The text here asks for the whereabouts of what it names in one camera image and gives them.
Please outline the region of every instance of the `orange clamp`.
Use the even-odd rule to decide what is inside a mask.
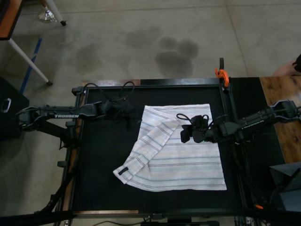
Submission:
[[[228,87],[229,86],[229,77],[228,77],[228,73],[224,70],[224,59],[223,58],[220,58],[220,69],[217,70],[217,68],[215,68],[214,71],[215,71],[217,78],[224,79],[224,81],[225,81],[224,86]]]

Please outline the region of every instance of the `black tabletop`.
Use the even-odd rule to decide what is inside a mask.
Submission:
[[[147,80],[135,89],[129,101],[142,117],[145,105],[210,104],[213,118],[225,114],[227,102],[220,86],[205,80],[203,85],[181,85],[170,80]],[[267,106],[258,78],[232,79],[233,95],[239,117],[252,114]],[[116,96],[119,88],[107,88]],[[104,101],[100,91],[89,89],[87,102]],[[137,140],[139,124],[132,130],[125,123],[111,121],[85,122],[82,128],[79,170],[76,175],[72,210],[139,210],[168,212],[187,209],[211,209],[238,212],[242,209],[237,172],[227,142],[219,144],[227,191],[166,191],[147,192],[121,183],[112,173],[123,164]],[[254,156],[254,174],[263,187],[272,184],[269,165],[283,163],[281,149],[273,127],[258,135]],[[268,140],[273,143],[266,147]]]

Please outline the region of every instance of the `white striped towel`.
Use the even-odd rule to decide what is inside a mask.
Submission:
[[[181,142],[183,113],[209,116],[210,105],[145,106],[138,140],[125,163],[113,171],[124,184],[151,192],[227,190],[217,144]]]

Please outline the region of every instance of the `wooden table edge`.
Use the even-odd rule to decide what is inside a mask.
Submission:
[[[20,16],[22,7],[23,7],[23,0],[10,0],[9,6],[7,11],[0,23],[0,40],[9,40],[13,34],[15,29],[16,23]],[[14,18],[10,18],[9,13],[15,12]]]

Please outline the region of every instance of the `floor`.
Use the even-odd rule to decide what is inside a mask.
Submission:
[[[67,26],[38,20],[25,3],[13,40],[36,65],[24,95],[31,105],[73,105],[82,81],[215,77],[219,58],[231,77],[271,76],[300,54],[300,0],[55,0]],[[27,63],[0,42],[0,75],[20,89]],[[0,145],[0,214],[33,213],[59,187],[65,150],[31,132]],[[75,220],[73,225],[92,225]],[[221,225],[233,225],[223,218]]]

